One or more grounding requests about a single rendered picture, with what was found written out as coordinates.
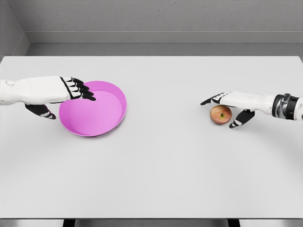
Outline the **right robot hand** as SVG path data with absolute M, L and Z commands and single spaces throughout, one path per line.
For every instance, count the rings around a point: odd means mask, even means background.
M 227 92 L 219 93 L 205 101 L 200 105 L 216 103 L 228 107 L 243 109 L 236 119 L 229 125 L 229 128 L 236 128 L 246 124 L 255 116 L 255 111 L 259 110 L 258 102 L 261 96 L 243 93 L 243 92 Z

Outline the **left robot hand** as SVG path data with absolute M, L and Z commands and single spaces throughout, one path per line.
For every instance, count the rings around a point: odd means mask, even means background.
M 88 99 L 96 101 L 94 94 L 84 82 L 71 77 L 46 76 L 26 79 L 29 87 L 22 99 L 25 107 L 37 116 L 55 120 L 46 104 L 62 103 L 67 100 Z

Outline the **red yellow apple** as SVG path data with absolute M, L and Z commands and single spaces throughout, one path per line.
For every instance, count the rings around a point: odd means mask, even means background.
M 230 107 L 227 107 L 225 105 L 217 105 L 210 110 L 210 117 L 216 124 L 226 124 L 232 118 L 232 111 Z

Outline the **pink round plate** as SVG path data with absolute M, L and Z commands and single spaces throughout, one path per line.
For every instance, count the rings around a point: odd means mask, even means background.
M 96 101 L 75 99 L 59 106 L 59 118 L 63 127 L 80 136 L 99 136 L 114 129 L 124 118 L 127 101 L 123 91 L 105 81 L 85 83 Z

